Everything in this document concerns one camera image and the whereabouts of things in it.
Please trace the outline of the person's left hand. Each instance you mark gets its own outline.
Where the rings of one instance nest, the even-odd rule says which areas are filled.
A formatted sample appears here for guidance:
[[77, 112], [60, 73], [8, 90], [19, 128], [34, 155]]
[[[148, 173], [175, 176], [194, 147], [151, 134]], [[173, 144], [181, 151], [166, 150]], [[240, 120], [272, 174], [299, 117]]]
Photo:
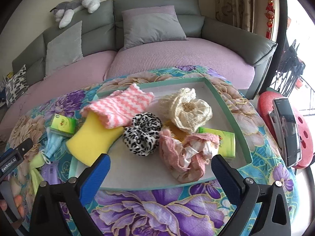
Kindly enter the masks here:
[[[25, 216], [25, 210], [24, 210], [24, 206], [22, 204], [22, 196], [21, 195], [17, 195], [14, 197], [14, 203], [15, 203], [15, 206], [20, 214], [21, 217], [24, 217]], [[3, 199], [1, 200], [0, 202], [1, 204], [1, 209], [3, 211], [6, 211], [7, 209], [7, 202]]]

